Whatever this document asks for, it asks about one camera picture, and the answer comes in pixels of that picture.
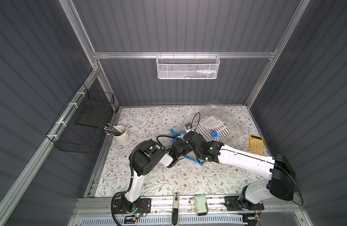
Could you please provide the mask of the clear vacuum bag blue zipper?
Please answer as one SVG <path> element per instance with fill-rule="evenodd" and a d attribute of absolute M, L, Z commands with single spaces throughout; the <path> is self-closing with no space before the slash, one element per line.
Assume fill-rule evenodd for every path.
<path fill-rule="evenodd" d="M 194 131 L 202 135 L 206 142 L 222 141 L 232 135 L 228 127 L 228 123 L 219 116 L 223 113 L 220 108 L 224 105 L 219 101 L 210 101 L 206 105 L 201 106 L 197 113 L 194 114 L 189 121 L 184 121 L 184 129 L 179 131 L 170 129 L 172 144 L 176 140 L 182 139 L 190 131 Z"/>

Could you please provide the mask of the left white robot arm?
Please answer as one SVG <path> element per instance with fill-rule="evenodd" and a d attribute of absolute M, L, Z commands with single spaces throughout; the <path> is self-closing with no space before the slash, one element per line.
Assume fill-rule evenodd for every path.
<path fill-rule="evenodd" d="M 168 135 L 159 135 L 156 140 L 147 140 L 139 143 L 129 155 L 130 182 L 124 192 L 114 195 L 112 203 L 120 198 L 128 212 L 135 212 L 140 199 L 140 190 L 143 180 L 156 165 L 161 164 L 167 168 L 173 167 L 186 156 L 191 148 L 183 139 L 175 137 L 171 148 L 167 149 L 159 139 L 161 137 L 172 138 Z"/>

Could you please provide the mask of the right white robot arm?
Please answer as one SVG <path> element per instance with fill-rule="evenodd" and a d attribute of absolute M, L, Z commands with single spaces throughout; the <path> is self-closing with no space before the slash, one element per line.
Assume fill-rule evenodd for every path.
<path fill-rule="evenodd" d="M 292 202 L 295 192 L 299 192 L 295 171 L 281 154 L 271 157 L 240 151 L 218 141 L 207 142 L 194 131 L 184 135 L 183 140 L 200 160 L 232 165 L 263 177 L 244 186 L 236 202 L 244 210 L 253 209 L 260 202 L 273 197 Z"/>

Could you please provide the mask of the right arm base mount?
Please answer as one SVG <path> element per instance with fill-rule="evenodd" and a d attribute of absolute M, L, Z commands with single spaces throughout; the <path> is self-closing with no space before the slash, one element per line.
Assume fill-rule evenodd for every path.
<path fill-rule="evenodd" d="M 224 205 L 228 211 L 262 211 L 265 209 L 263 202 L 253 204 L 239 195 L 225 196 Z"/>

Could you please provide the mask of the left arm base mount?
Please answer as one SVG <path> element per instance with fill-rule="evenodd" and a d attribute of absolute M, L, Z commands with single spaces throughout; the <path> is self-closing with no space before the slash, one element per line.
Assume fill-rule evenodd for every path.
<path fill-rule="evenodd" d="M 134 202 L 129 202 L 126 199 L 116 199 L 113 204 L 114 214 L 128 213 L 150 213 L 152 199 L 139 198 Z"/>

